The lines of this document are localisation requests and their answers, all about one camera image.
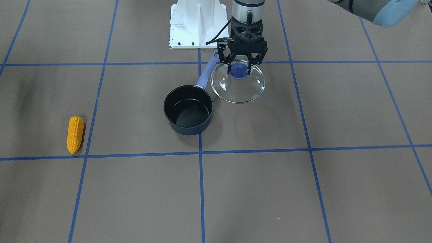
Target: toy corn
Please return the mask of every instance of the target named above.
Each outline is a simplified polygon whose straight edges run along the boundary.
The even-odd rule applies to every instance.
[[[81,146],[84,133],[84,120],[79,116],[71,117],[67,130],[67,150],[71,154],[76,153]]]

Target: transparent pot lid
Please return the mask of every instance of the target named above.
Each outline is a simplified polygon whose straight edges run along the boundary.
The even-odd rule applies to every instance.
[[[258,98],[265,88],[264,75],[257,66],[248,74],[248,62],[234,60],[230,74],[228,66],[220,64],[213,70],[210,82],[214,92],[223,100],[232,103],[246,103]]]

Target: corn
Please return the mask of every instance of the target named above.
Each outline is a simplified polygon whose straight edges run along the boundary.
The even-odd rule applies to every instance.
[[[84,120],[79,116],[74,116],[69,120],[67,130],[67,150],[71,154],[76,153],[81,146],[84,133]]]

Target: white plastic bracket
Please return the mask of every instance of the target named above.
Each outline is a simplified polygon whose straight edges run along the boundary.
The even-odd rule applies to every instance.
[[[178,0],[171,6],[169,47],[217,48],[206,45],[227,23],[226,6],[219,0]],[[228,37],[228,27],[219,37]]]

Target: pot handle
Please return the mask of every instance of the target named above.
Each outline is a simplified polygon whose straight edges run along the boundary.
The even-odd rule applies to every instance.
[[[206,68],[204,68],[204,71],[201,73],[201,76],[198,79],[197,86],[202,89],[206,89],[210,74],[215,67],[216,62],[219,60],[219,55],[216,54],[218,54],[218,51],[213,52],[212,57],[206,65]]]

